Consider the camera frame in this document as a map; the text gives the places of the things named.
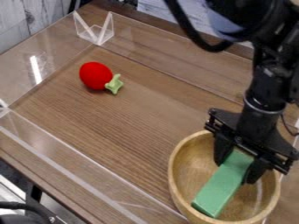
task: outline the red ball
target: red ball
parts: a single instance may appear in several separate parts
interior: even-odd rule
[[[89,62],[81,67],[79,77],[89,88],[101,90],[106,89],[106,84],[111,82],[114,74],[103,64]]]

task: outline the wooden table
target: wooden table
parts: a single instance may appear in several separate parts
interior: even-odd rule
[[[98,3],[83,7],[79,13],[91,24],[103,21],[107,15]],[[62,51],[73,55],[77,49],[86,49],[12,103],[11,110],[34,124],[30,127],[26,120],[11,114],[19,127],[18,136],[27,139],[28,145],[0,132],[0,156],[86,221],[134,223],[135,219],[129,219],[126,212],[117,212],[99,195],[113,187],[103,186],[107,176],[101,171],[113,171],[134,184],[133,189],[142,189],[175,211],[167,185],[174,146],[203,129],[211,107],[241,111],[242,94],[251,79],[251,61],[226,52],[206,53],[182,36],[119,15],[115,15],[117,36],[98,47],[75,36],[74,39],[63,37],[74,29],[73,23],[71,17],[66,17],[0,58],[2,67],[8,67],[15,55],[43,42],[44,35],[63,43],[52,44],[52,54]],[[54,58],[54,64],[59,65],[66,58]],[[126,86],[118,96],[90,91],[83,86],[79,70],[90,61],[105,63],[115,74],[123,74]],[[7,83],[10,90],[15,82]],[[289,124],[295,124],[297,117],[298,111],[291,107]],[[281,130],[293,142],[282,125]],[[299,195],[291,189],[299,182],[295,173],[297,167],[283,188],[293,191],[285,191],[271,223],[289,223],[297,217]],[[125,201],[134,197],[125,195]],[[187,222],[179,217],[161,219],[159,223]]]

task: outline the green block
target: green block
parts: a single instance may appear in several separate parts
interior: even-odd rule
[[[209,183],[201,189],[191,206],[211,218],[218,218],[221,211],[241,188],[247,169],[254,158],[234,150],[214,173]]]

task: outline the wooden bowl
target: wooden bowl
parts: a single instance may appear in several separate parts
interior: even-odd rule
[[[191,207],[198,191],[218,170],[213,154],[214,137],[209,131],[183,139],[173,152],[169,181],[178,209],[193,224],[262,224],[277,206],[281,195],[277,171],[269,171],[255,185],[241,187],[217,220]]]

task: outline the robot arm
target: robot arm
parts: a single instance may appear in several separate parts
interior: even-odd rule
[[[287,103],[299,102],[299,0],[206,0],[211,26],[225,39],[217,45],[195,34],[177,0],[165,1],[201,48],[215,53],[241,41],[250,41],[255,47],[254,80],[242,113],[210,110],[206,129],[215,136],[217,164],[237,145],[255,157],[246,183],[254,184],[267,169],[287,174],[299,152],[282,138],[277,122]]]

